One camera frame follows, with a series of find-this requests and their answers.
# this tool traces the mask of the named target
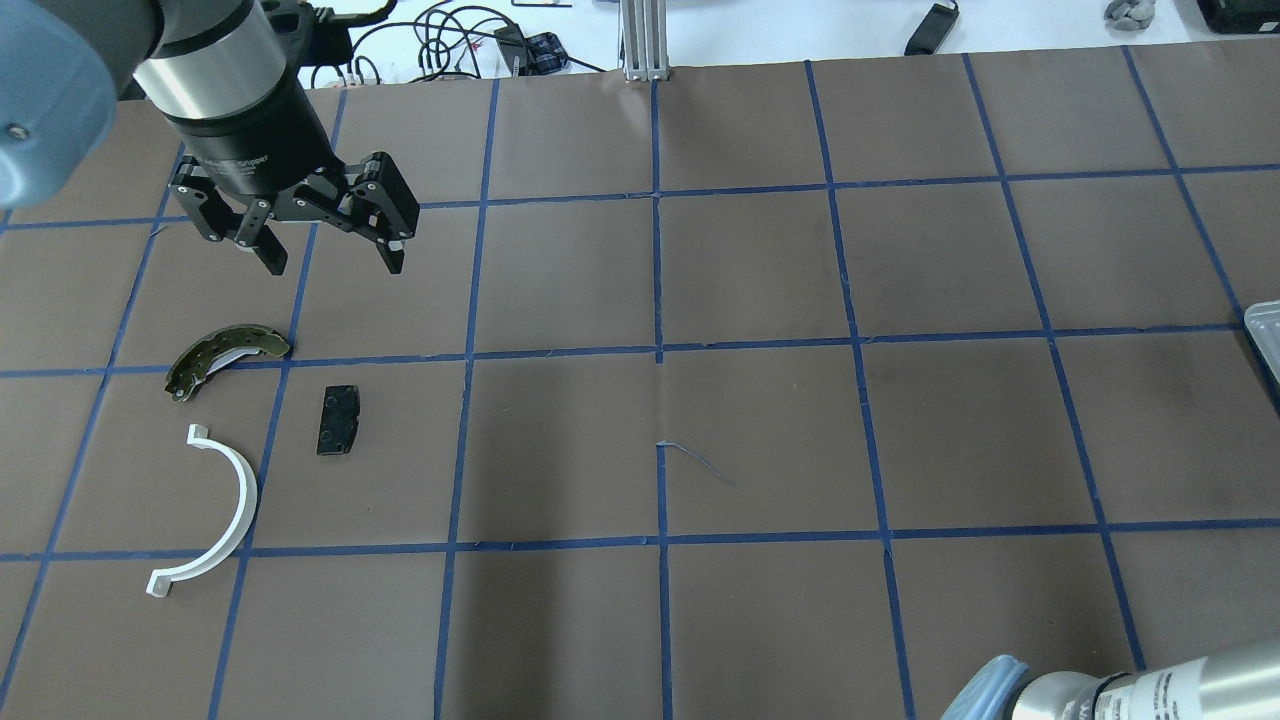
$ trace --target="white label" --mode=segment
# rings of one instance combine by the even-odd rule
[[[1098,696],[1094,720],[1202,720],[1199,678],[1206,657],[1148,673]]]

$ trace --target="white arc-shaped part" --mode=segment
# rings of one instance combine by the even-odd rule
[[[204,575],[227,560],[227,556],[236,551],[239,541],[244,539],[244,533],[248,532],[248,527],[253,521],[253,512],[257,510],[257,478],[253,477],[253,468],[250,466],[243,455],[218,441],[209,439],[209,428],[204,425],[187,428],[187,445],[204,450],[216,450],[232,461],[236,468],[236,479],[239,480],[239,502],[236,505],[236,514],[232,516],[232,524],[227,527],[227,532],[204,555],[186,565],[151,571],[147,594],[152,597],[165,597],[169,594],[169,585],[174,582]]]

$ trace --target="crumpled gray cloth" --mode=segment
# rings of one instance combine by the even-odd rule
[[[1112,0],[1102,17],[1119,31],[1147,29],[1156,17],[1156,0]]]

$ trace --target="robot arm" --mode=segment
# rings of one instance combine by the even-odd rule
[[[186,143],[170,187],[206,240],[230,240],[278,275],[287,254],[268,222],[323,220],[370,240],[401,272],[417,200],[388,154],[353,165],[334,155],[256,0],[0,0],[0,55],[23,63],[19,77],[44,76],[0,101],[0,181],[10,184],[0,206],[60,188],[105,137],[132,74]],[[50,72],[61,77],[50,83]],[[92,101],[59,92],[67,86],[92,90]]]

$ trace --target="blue plastic cover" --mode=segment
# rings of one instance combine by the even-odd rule
[[[97,53],[31,0],[0,0],[0,208],[35,205],[106,138],[115,87]]]
[[[960,691],[942,720],[998,720],[1027,670],[1025,664],[1007,655],[993,659]]]

